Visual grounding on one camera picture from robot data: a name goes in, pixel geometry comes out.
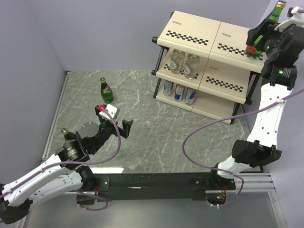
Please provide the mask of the green Perrier bottle front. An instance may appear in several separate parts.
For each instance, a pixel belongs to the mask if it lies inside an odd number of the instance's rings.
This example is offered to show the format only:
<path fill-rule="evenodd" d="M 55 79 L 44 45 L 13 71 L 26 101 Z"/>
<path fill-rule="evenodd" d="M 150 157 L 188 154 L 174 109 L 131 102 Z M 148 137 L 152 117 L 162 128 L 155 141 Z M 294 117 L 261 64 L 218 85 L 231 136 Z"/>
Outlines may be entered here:
<path fill-rule="evenodd" d="M 268 31 L 266 27 L 269 26 L 269 24 L 265 24 L 265 21 L 269 20 L 273 23 L 277 23 L 286 4 L 286 1 L 278 0 L 275 4 L 275 7 L 272 9 L 269 15 L 262 21 L 262 23 L 259 24 L 258 27 L 250 29 L 248 31 L 248 38 L 246 43 L 248 43 L 249 40 L 253 41 L 250 44 L 247 44 L 245 51 L 248 56 L 258 58 L 263 54 L 264 48 L 261 45 L 261 40 Z"/>

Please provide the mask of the green Perrier bottle tall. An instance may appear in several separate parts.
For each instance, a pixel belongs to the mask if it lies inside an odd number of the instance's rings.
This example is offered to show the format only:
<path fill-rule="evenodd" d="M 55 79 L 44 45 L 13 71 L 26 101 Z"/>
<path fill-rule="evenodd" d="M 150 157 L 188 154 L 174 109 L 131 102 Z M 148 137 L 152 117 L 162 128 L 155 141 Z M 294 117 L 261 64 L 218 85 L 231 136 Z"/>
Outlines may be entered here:
<path fill-rule="evenodd" d="M 100 83 L 101 83 L 101 89 L 100 93 L 102 96 L 102 99 L 106 103 L 111 103 L 114 100 L 114 95 L 112 92 L 111 87 L 107 84 L 106 79 L 104 77 L 100 78 Z"/>

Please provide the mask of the light blue drink can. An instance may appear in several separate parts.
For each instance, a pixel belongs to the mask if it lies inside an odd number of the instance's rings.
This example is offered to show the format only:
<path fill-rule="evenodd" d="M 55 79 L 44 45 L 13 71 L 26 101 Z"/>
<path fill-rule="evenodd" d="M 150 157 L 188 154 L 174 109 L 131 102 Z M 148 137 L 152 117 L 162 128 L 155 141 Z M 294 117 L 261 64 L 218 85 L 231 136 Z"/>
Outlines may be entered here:
<path fill-rule="evenodd" d="M 173 91 L 173 86 L 174 83 L 168 80 L 164 81 L 164 89 L 163 89 L 163 94 L 165 96 L 170 96 L 172 95 L 172 91 Z"/>

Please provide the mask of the silver can red tab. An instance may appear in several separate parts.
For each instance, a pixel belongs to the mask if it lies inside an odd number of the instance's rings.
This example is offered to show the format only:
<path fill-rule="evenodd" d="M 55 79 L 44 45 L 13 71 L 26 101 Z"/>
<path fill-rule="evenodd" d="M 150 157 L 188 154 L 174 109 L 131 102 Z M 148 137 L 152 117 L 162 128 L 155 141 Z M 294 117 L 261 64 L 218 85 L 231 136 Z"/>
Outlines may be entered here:
<path fill-rule="evenodd" d="M 195 101 L 196 93 L 197 90 L 188 87 L 185 94 L 185 104 L 192 105 Z"/>

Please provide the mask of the clear glass bottle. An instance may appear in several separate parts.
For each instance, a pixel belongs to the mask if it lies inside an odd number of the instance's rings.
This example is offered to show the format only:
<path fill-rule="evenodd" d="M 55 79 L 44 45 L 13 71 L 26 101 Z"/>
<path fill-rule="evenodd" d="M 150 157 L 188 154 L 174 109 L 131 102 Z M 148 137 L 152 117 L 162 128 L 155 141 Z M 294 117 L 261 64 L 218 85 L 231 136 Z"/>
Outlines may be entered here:
<path fill-rule="evenodd" d="M 184 66 L 185 77 L 187 79 L 194 79 L 199 65 L 200 65 L 200 56 L 194 54 L 188 54 Z"/>
<path fill-rule="evenodd" d="M 179 74 L 182 70 L 183 62 L 185 59 L 185 52 L 174 49 L 171 54 L 170 71 L 173 74 Z"/>

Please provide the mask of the Red Bull can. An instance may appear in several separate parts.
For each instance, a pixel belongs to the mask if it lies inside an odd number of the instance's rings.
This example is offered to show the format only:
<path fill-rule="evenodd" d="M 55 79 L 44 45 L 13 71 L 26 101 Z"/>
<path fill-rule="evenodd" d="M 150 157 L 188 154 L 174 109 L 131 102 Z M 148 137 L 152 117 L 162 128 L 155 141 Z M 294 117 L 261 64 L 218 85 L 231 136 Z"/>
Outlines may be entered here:
<path fill-rule="evenodd" d="M 177 102 L 181 102 L 184 96 L 185 86 L 177 84 L 175 88 L 174 100 Z"/>

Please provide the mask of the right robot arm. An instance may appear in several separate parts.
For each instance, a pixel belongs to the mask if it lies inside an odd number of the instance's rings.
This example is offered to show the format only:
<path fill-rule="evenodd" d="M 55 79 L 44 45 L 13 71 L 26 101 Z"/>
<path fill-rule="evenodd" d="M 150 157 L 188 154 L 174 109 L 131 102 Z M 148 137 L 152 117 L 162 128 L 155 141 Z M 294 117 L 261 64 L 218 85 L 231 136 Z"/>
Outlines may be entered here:
<path fill-rule="evenodd" d="M 247 33 L 247 45 L 266 54 L 261 70 L 261 100 L 252 132 L 246 140 L 236 140 L 231 156 L 210 172 L 209 186 L 215 190 L 232 184 L 245 169 L 277 161 L 277 132 L 286 100 L 297 78 L 294 65 L 304 48 L 304 28 L 291 19 L 280 24 L 265 19 Z"/>

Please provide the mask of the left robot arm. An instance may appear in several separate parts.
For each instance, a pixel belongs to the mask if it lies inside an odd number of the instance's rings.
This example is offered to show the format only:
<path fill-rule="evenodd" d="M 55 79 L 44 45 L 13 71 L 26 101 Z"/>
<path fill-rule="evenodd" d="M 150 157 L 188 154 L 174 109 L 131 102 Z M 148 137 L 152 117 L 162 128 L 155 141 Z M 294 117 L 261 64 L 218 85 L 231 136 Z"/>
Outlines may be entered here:
<path fill-rule="evenodd" d="M 111 135 L 128 138 L 133 120 L 118 127 L 119 109 L 102 104 L 95 107 L 100 123 L 87 122 L 75 133 L 61 132 L 65 143 L 46 161 L 23 177 L 0 186 L 0 221 L 15 223 L 26 217 L 34 206 L 69 191 L 89 191 L 97 186 L 90 168 L 94 155 Z"/>

